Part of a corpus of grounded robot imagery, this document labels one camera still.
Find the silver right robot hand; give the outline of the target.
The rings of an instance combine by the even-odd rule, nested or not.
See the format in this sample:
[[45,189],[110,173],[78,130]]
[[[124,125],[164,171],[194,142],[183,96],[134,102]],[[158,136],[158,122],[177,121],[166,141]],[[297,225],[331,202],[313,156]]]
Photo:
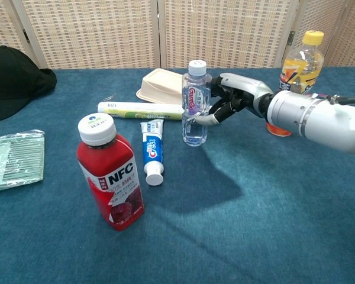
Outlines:
[[264,82],[234,73],[221,73],[212,79],[210,87],[211,96],[219,96],[220,100],[210,107],[209,114],[195,118],[195,122],[204,126],[217,125],[244,108],[266,119],[275,96]]

